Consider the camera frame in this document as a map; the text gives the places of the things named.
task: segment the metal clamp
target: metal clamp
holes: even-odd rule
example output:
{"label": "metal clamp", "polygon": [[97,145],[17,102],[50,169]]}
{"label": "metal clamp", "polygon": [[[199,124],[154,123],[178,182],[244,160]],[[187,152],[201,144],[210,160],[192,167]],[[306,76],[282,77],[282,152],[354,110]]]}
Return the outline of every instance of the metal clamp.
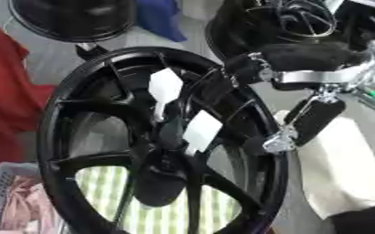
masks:
{"label": "metal clamp", "polygon": [[281,130],[271,136],[262,146],[267,153],[276,154],[292,151],[296,148],[295,141],[298,133],[293,125],[284,125]]}

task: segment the robotic arm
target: robotic arm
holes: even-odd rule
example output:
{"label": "robotic arm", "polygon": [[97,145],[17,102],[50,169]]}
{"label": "robotic arm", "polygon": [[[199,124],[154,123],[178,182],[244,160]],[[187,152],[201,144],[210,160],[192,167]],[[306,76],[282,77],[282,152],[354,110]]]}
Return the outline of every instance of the robotic arm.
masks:
{"label": "robotic arm", "polygon": [[222,71],[233,87],[265,81],[277,90],[313,91],[285,117],[279,132],[249,139],[244,148],[257,154],[260,149],[279,153],[308,143],[345,110],[343,95],[375,110],[375,41],[361,53],[335,44],[271,45],[226,62]]}

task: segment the rim lip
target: rim lip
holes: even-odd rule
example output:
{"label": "rim lip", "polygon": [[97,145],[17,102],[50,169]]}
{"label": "rim lip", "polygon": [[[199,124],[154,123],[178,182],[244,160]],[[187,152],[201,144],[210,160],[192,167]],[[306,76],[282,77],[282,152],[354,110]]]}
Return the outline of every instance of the rim lip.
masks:
{"label": "rim lip", "polygon": [[94,36],[88,36],[88,37],[77,37],[77,36],[70,36],[70,37],[64,37],[58,32],[55,31],[47,31],[42,29],[41,27],[36,26],[35,24],[25,20],[16,10],[16,7],[14,6],[15,0],[8,0],[8,8],[11,12],[11,15],[16,19],[16,21],[21,24],[23,27],[28,29],[29,31],[40,35],[42,37],[46,37],[53,40],[63,41],[63,42],[71,42],[71,43],[86,43],[86,42],[95,42],[95,41],[103,41],[108,40],[114,37],[118,37],[121,34],[123,34],[125,31],[127,31],[130,27],[134,25],[135,20],[135,5],[133,4],[133,1],[131,1],[131,8],[132,13],[130,14],[130,17],[127,22],[125,22],[121,27],[118,27],[114,30],[108,30],[104,33],[99,33]]}
{"label": "rim lip", "polygon": [[[57,105],[56,101],[61,98],[61,96],[68,96],[71,94],[76,87],[70,86],[70,84],[76,83],[77,85],[80,84],[80,79],[84,77],[88,77],[96,70],[100,69],[104,65],[104,61],[106,59],[118,58],[123,57],[123,59],[132,58],[133,55],[139,54],[139,57],[144,53],[152,54],[155,52],[174,52],[174,53],[184,53],[184,55],[192,58],[192,60],[196,60],[196,63],[202,64],[205,67],[217,67],[218,64],[207,59],[203,58],[199,55],[190,53],[184,50],[172,49],[172,48],[158,48],[158,47],[147,47],[147,48],[125,48],[125,49],[118,49],[112,52],[109,52],[105,55],[102,55],[92,61],[86,62],[83,65],[76,68],[65,80],[62,81],[60,88],[57,88],[54,94],[48,101],[47,107],[44,110],[43,117],[41,123],[39,125],[39,129],[37,132],[37,159],[39,162],[39,169],[43,178],[44,187],[50,197],[50,200],[53,202],[57,211],[61,214],[62,217],[69,222],[75,230],[82,234],[92,234],[91,230],[87,229],[87,227],[83,227],[80,222],[75,221],[78,220],[80,217],[75,215],[75,211],[72,211],[69,207],[63,206],[63,204],[67,204],[67,201],[70,201],[69,198],[64,197],[61,195],[60,190],[61,187],[58,184],[58,180],[55,177],[52,177],[54,172],[50,168],[48,163],[49,158],[52,158],[54,149],[51,147],[53,146],[52,139],[49,139],[50,136],[53,134],[53,130],[49,128],[50,124],[55,122],[58,119],[58,115],[54,113],[56,110]],[[256,93],[254,93],[255,98],[258,98],[257,103],[260,111],[262,112],[262,118],[266,123],[266,129],[274,133],[277,131],[278,126],[276,121],[274,120],[271,113],[268,111],[267,107],[264,105],[263,101],[258,97]],[[283,153],[277,156],[273,156],[273,164],[274,164],[274,173],[273,173],[273,189],[270,192],[270,198],[266,200],[263,218],[259,219],[260,222],[254,222],[249,224],[245,227],[245,233],[264,233],[273,222],[277,212],[279,211],[283,201],[284,195],[287,187],[287,180],[288,180],[288,161],[287,156],[290,153]]]}

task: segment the gray floor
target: gray floor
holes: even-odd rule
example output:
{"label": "gray floor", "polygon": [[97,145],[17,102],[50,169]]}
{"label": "gray floor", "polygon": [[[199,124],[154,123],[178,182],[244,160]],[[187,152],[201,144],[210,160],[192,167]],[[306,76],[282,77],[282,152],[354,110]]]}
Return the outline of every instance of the gray floor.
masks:
{"label": "gray floor", "polygon": [[[6,1],[0,0],[0,26],[9,17]],[[174,43],[135,27],[125,36],[101,44],[108,49],[150,45],[181,48],[216,59],[210,52],[203,35],[206,22],[182,16],[179,24],[188,37],[188,41],[183,43]],[[36,36],[15,21],[8,25],[7,31],[29,49],[30,55],[27,58],[27,69],[30,78],[37,84],[58,84],[67,74],[82,63],[75,56],[72,44],[60,43]],[[304,92],[277,92],[269,85],[258,86],[256,90],[265,99],[273,112],[290,109],[305,95]],[[354,101],[348,101],[348,103],[348,110],[345,114],[356,119],[375,152],[375,113]],[[26,154],[33,156],[35,154],[33,134],[25,133],[21,136],[21,140],[26,146]],[[293,156],[290,158],[290,183],[286,200],[277,220],[274,222],[277,232],[280,234],[333,233],[331,225],[320,220],[305,202],[301,190],[300,174],[297,158]]]}

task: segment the metal bracket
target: metal bracket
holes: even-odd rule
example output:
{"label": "metal bracket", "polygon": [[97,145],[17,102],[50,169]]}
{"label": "metal bracket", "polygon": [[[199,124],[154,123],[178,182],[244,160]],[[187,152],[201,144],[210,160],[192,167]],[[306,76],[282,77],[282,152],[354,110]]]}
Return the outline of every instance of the metal bracket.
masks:
{"label": "metal bracket", "polygon": [[75,45],[75,49],[77,50],[77,55],[85,61],[95,59],[108,52],[108,49],[96,43],[79,43]]}
{"label": "metal bracket", "polygon": [[292,151],[296,148],[295,141],[298,133],[293,125],[284,125],[280,131],[271,136],[262,146],[267,153],[276,154]]}
{"label": "metal bracket", "polygon": [[335,103],[338,101],[338,94],[341,92],[341,87],[337,84],[325,84],[320,87],[318,92],[313,96],[313,100],[321,101],[323,103]]}
{"label": "metal bracket", "polygon": [[259,71],[259,78],[263,81],[270,81],[278,77],[278,73],[272,70],[270,64],[263,58],[262,53],[253,52],[248,55],[248,57],[253,61],[258,61],[262,70]]}

